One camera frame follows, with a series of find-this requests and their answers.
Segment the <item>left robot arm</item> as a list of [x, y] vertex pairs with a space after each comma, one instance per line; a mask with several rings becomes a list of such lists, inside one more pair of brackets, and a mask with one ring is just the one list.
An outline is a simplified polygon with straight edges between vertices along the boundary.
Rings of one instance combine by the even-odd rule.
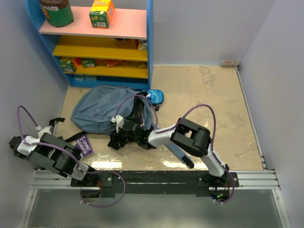
[[25, 135], [24, 140], [15, 136], [9, 146], [15, 156], [60, 176], [69, 176], [76, 186], [91, 187], [98, 182], [95, 169], [81, 162], [81, 150], [49, 133], [40, 138]]

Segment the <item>blue student backpack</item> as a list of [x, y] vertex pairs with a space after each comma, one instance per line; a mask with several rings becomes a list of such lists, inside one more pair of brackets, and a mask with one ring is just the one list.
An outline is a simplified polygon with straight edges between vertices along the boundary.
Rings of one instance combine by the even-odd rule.
[[126, 120], [133, 119], [135, 97], [144, 102], [144, 129], [156, 126], [152, 121], [157, 117], [155, 108], [146, 97], [146, 93], [126, 87], [100, 85], [88, 91], [72, 111], [71, 121], [81, 128], [81, 132], [67, 138], [71, 143], [83, 135], [106, 134], [114, 130], [111, 118], [120, 115]]

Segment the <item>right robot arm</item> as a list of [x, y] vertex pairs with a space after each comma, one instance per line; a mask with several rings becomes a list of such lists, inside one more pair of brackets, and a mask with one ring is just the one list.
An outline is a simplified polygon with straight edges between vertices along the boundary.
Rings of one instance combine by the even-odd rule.
[[120, 115], [111, 119], [115, 125], [110, 132], [108, 147], [115, 150], [123, 148], [127, 143], [137, 143], [143, 149], [155, 149], [161, 145], [173, 143], [188, 154], [199, 157], [208, 168], [206, 181], [218, 187], [228, 182], [229, 167], [211, 150], [210, 131], [188, 119], [180, 118], [178, 125], [157, 129], [151, 126], [145, 130], [135, 120], [126, 120]]

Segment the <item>Tale of Two Cities book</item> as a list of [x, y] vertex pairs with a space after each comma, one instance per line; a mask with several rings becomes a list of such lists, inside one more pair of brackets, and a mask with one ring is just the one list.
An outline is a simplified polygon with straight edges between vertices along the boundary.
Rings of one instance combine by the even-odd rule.
[[134, 106], [133, 106], [133, 119], [141, 127], [145, 126], [143, 110], [144, 110], [144, 102], [140, 98], [135, 97]]

